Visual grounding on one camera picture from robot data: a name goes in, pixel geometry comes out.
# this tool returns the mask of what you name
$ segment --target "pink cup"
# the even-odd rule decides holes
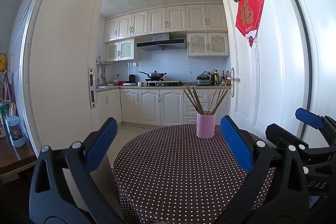
[[[215,134],[215,120],[216,114],[201,115],[197,113],[196,135],[199,138],[209,139]]]

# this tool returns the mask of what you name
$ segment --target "yellow duck toy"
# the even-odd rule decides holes
[[[0,55],[0,72],[4,72],[6,70],[6,56],[4,53]]]

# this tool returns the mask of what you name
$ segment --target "blue textured pad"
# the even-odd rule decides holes
[[[111,119],[85,155],[85,170],[87,172],[97,170],[107,152],[107,149],[113,142],[117,131],[117,121],[115,119]]]
[[[305,110],[303,108],[298,108],[295,112],[295,117],[301,121],[311,126],[312,128],[319,129],[323,128],[324,124],[321,117]]]
[[[253,169],[252,151],[226,117],[223,117],[220,121],[220,131],[240,168],[250,173]]]

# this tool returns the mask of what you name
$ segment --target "countertop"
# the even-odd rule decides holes
[[[36,160],[28,140],[21,147],[13,147],[9,136],[0,139],[0,175],[13,171]]]
[[[166,90],[180,90],[180,89],[187,89],[187,84],[183,84],[182,86],[138,86],[138,85],[114,85],[114,86],[107,86],[103,89],[97,89],[97,92],[100,91],[106,91],[106,90],[115,90],[115,89],[166,89]],[[216,85],[189,85],[189,87],[192,89],[195,87],[195,89],[215,89]]]

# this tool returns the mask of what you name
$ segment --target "gas stove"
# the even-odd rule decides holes
[[[182,86],[181,81],[147,81],[144,86]]]

